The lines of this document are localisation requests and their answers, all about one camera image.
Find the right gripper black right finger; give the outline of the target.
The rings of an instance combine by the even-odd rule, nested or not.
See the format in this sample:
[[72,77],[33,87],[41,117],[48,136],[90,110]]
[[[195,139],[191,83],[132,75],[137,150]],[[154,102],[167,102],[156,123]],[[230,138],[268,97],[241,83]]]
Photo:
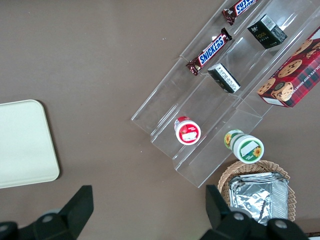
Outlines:
[[203,240],[307,240],[294,222],[273,218],[262,225],[240,211],[231,211],[215,185],[205,187],[205,207],[211,229]]

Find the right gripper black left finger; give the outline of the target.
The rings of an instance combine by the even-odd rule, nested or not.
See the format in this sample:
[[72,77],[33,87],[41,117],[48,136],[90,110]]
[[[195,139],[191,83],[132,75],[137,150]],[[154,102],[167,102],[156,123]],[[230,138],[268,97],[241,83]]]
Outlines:
[[2,240],[76,240],[94,211],[93,188],[83,185],[57,213],[42,215],[19,228],[14,221],[0,223]]

